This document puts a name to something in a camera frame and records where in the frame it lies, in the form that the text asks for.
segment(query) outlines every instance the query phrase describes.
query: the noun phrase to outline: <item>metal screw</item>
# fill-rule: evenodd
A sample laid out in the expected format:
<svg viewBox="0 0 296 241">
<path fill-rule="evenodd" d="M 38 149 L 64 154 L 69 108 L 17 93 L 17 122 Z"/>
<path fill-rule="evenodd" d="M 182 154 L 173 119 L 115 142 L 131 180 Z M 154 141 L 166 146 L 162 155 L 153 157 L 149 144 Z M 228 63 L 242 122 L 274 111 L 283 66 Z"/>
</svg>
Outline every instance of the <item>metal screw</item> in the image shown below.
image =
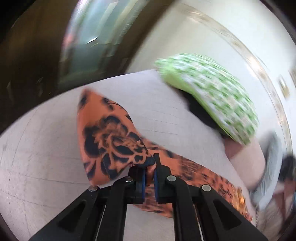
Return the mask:
<svg viewBox="0 0 296 241">
<path fill-rule="evenodd" d="M 133 179 L 132 179 L 130 176 L 127 176 L 127 177 L 126 177 L 126 182 L 127 182 L 127 183 L 130 183 L 130 182 L 132 182 L 132 181 L 133 181 Z"/>
<path fill-rule="evenodd" d="M 170 175 L 170 176 L 167 177 L 167 180 L 168 180 L 169 182 L 174 182 L 174 181 L 177 180 L 177 178 L 176 178 L 175 176 L 173 176 L 173 175 Z"/>
<path fill-rule="evenodd" d="M 90 192 L 95 192 L 96 190 L 98 190 L 98 186 L 89 186 L 89 191 Z"/>
<path fill-rule="evenodd" d="M 209 192 L 211 191 L 211 187 L 209 185 L 202 185 L 202 190 L 204 190 L 205 192 Z"/>
</svg>

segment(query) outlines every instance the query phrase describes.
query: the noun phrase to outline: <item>white wall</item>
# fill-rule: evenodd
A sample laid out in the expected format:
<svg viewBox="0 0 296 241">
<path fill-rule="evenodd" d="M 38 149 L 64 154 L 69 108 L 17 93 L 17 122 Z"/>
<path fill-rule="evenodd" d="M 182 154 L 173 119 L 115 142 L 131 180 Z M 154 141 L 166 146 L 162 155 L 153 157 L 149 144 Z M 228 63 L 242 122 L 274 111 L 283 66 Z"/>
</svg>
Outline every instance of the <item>white wall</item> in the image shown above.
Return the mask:
<svg viewBox="0 0 296 241">
<path fill-rule="evenodd" d="M 289 69 L 296 61 L 296 46 L 277 17 L 259 0 L 182 0 L 207 14 L 231 31 L 262 61 L 282 101 L 288 119 L 292 144 L 296 149 L 296 88 Z M 289 87 L 285 99 L 278 77 Z"/>
<path fill-rule="evenodd" d="M 292 142 L 296 145 L 296 88 L 288 73 L 296 57 L 296 46 L 289 34 L 258 0 L 182 0 L 224 25 L 261 61 L 284 105 L 290 125 Z M 158 22 L 141 46 L 128 72 L 153 68 L 157 58 L 176 53 L 201 53 L 215 59 L 237 76 L 254 101 L 259 115 L 259 138 L 276 130 L 284 142 L 275 109 L 260 81 L 252 76 L 242 57 L 228 43 L 204 25 L 187 18 L 178 11 L 180 3 L 172 6 Z M 282 75 L 289 86 L 291 97 L 285 100 L 277 78 Z"/>
</svg>

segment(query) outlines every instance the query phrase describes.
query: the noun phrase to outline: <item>leopard print pattern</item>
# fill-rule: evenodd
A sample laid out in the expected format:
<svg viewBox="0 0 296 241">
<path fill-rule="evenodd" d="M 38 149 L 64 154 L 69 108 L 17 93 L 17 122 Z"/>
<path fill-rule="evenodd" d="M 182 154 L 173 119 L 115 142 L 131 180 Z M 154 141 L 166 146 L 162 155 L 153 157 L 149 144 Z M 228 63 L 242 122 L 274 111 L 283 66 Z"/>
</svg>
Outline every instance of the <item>leopard print pattern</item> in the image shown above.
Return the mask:
<svg viewBox="0 0 296 241">
<path fill-rule="evenodd" d="M 204 184 L 210 185 L 227 202 L 229 202 L 241 215 L 251 222 L 252 217 L 248 213 L 245 199 L 242 196 L 241 188 L 235 188 L 232 183 L 211 170 L 185 158 L 179 156 L 161 146 L 145 139 L 142 140 L 148 151 L 153 155 L 159 153 L 162 165 L 171 169 L 172 175 L 183 179 L 187 184 L 200 187 Z M 159 213 L 165 217 L 173 217 L 171 204 L 158 204 L 155 200 L 154 186 L 146 188 L 145 201 L 143 204 L 136 205 L 142 210 Z"/>
<path fill-rule="evenodd" d="M 131 117 L 118 103 L 84 90 L 78 104 L 77 131 L 82 162 L 92 185 L 105 184 L 132 165 L 146 168 L 149 185 L 156 167 L 153 155 L 159 153 L 161 163 L 170 167 L 172 175 L 189 185 L 210 185 L 251 220 L 239 189 L 209 169 L 140 137 Z M 156 202 L 153 184 L 146 187 L 145 202 L 137 207 L 166 217 L 173 215 L 171 204 Z"/>
</svg>

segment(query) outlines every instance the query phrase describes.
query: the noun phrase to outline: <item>orange fabric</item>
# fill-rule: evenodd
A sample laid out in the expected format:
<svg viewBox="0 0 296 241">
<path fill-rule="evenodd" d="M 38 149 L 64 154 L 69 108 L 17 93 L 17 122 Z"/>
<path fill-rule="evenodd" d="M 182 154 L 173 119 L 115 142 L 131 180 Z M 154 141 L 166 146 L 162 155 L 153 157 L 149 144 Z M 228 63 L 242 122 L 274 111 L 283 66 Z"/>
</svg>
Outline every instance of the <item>orange fabric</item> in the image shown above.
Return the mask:
<svg viewBox="0 0 296 241">
<path fill-rule="evenodd" d="M 80 153 L 92 185 L 107 183 L 132 165 L 146 168 L 150 184 L 155 169 L 153 154 L 159 153 L 161 164 L 170 167 L 173 175 L 193 186 L 209 184 L 251 221 L 240 188 L 211 170 L 141 137 L 131 117 L 116 102 L 85 90 L 78 106 L 77 125 Z M 137 207 L 172 217 L 171 204 L 155 201 L 153 184 L 146 188 L 144 204 Z"/>
</svg>

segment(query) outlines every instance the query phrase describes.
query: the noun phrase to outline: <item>grout line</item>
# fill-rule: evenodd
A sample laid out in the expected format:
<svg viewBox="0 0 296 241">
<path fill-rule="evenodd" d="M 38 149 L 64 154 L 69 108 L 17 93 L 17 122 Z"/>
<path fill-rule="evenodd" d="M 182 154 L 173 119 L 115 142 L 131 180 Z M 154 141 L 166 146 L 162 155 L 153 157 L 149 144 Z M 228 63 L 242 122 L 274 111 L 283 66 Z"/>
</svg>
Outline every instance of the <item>grout line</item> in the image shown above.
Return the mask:
<svg viewBox="0 0 296 241">
<path fill-rule="evenodd" d="M 1 155 L 0 166 L 1 166 L 2 158 L 3 158 L 3 154 L 4 154 L 4 151 L 2 152 L 2 155 Z"/>
<path fill-rule="evenodd" d="M 57 180 L 52 180 L 52 179 L 40 178 L 40 177 L 31 177 L 31 176 L 28 176 L 28 175 L 23 174 L 21 172 L 12 172 L 12 173 L 16 173 L 18 175 L 21 175 L 21 176 L 24 176 L 24 177 L 28 177 L 28 178 L 39 179 L 39 180 L 44 180 L 44 181 L 51 181 L 51 182 L 57 182 L 57 183 L 68 183 L 68 184 L 78 184 L 78 185 L 86 185 L 86 184 L 89 184 L 89 183 L 64 182 L 64 181 L 57 181 Z"/>
<path fill-rule="evenodd" d="M 152 130 L 145 130 L 145 129 L 140 129 L 138 128 L 138 130 L 142 130 L 142 131 L 152 131 Z M 157 132 L 157 133 L 163 133 L 163 134 L 170 134 L 170 135 L 178 135 L 176 133 L 169 133 L 169 132 L 161 132 L 161 131 L 152 131 L 152 132 Z"/>
<path fill-rule="evenodd" d="M 171 116 L 173 116 L 173 117 L 177 117 L 177 118 L 179 118 L 178 116 L 175 116 L 175 115 L 170 114 L 170 113 L 164 113 L 164 112 L 161 112 L 161 111 L 158 111 L 158 110 L 154 110 L 154 111 L 159 112 L 159 113 L 162 113 L 162 114 L 171 115 Z"/>
<path fill-rule="evenodd" d="M 166 105 L 167 107 L 170 107 L 170 108 L 174 108 L 174 109 L 177 109 L 177 110 L 181 110 L 181 109 L 179 109 L 179 108 L 177 108 L 177 107 L 174 107 L 174 106 L 170 106 L 170 105 Z"/>
<path fill-rule="evenodd" d="M 24 202 L 28 202 L 28 203 L 32 203 L 32 204 L 36 204 L 36 205 L 43 206 L 43 207 L 59 208 L 59 209 L 62 208 L 62 207 L 52 207 L 52 206 L 48 206 L 48 205 L 45 205 L 45 204 L 39 204 L 39 203 L 35 203 L 35 202 L 31 202 L 31 201 L 27 201 L 27 200 L 22 199 L 22 198 L 19 198 L 19 197 L 17 197 L 17 196 L 11 195 L 11 194 L 9 194 L 9 193 L 3 191 L 3 190 L 0 190 L 0 191 L 6 193 L 9 197 L 14 197 L 14 198 L 16 198 L 16 199 L 18 199 L 18 200 L 21 200 L 21 201 L 24 201 Z"/>
<path fill-rule="evenodd" d="M 25 130 L 26 130 L 27 126 L 29 125 L 29 123 L 30 123 L 30 121 L 32 120 L 33 116 L 35 115 L 36 111 L 37 111 L 37 109 L 35 110 L 34 114 L 31 116 L 30 120 L 28 121 L 26 127 L 24 128 L 24 131 L 22 132 L 22 135 L 21 135 L 21 137 L 20 137 L 20 139 L 19 139 L 19 142 L 17 143 L 17 147 L 16 147 L 16 149 L 15 149 L 15 153 L 14 153 L 13 158 L 12 158 L 11 168 L 10 168 L 10 172 L 9 172 L 8 191 L 9 191 L 9 189 L 10 189 L 10 177 L 11 177 L 10 174 L 11 174 L 11 170 L 12 170 L 12 166 L 13 166 L 13 161 L 14 161 L 14 159 L 15 159 L 15 154 L 17 153 L 17 148 L 18 148 L 18 146 L 19 146 L 19 144 L 20 144 L 20 140 L 22 139 L 22 136 L 23 136 L 23 134 L 25 133 Z"/>
<path fill-rule="evenodd" d="M 33 151 L 30 151 L 30 150 L 20 150 L 20 152 L 30 153 L 30 154 L 34 154 L 34 155 L 37 155 L 37 156 L 66 158 L 66 159 L 73 159 L 73 160 L 79 160 L 79 161 L 81 161 L 81 158 L 80 157 L 58 156 L 58 155 L 51 155 L 51 154 L 47 154 L 47 153 L 41 153 L 41 152 L 33 152 Z"/>
<path fill-rule="evenodd" d="M 172 125 L 178 125 L 178 124 L 175 124 L 175 123 L 171 123 L 171 122 L 166 122 L 166 121 L 162 121 L 162 120 L 156 120 L 156 119 L 150 119 L 150 118 L 147 118 L 147 117 L 143 117 L 143 116 L 140 116 L 141 118 L 144 118 L 144 119 L 147 119 L 147 120 L 151 120 L 151 121 L 159 121 L 159 122 L 163 122 L 163 123 L 168 123 L 168 124 L 172 124 Z"/>
<path fill-rule="evenodd" d="M 30 230 L 29 230 L 29 224 L 28 224 L 28 220 L 27 220 L 27 211 L 26 211 L 26 204 L 24 202 L 24 210 L 25 210 L 25 220 L 26 220 L 26 223 L 27 223 L 27 229 L 28 229 L 28 233 L 30 236 L 32 236 L 32 234 L 30 233 Z"/>
</svg>

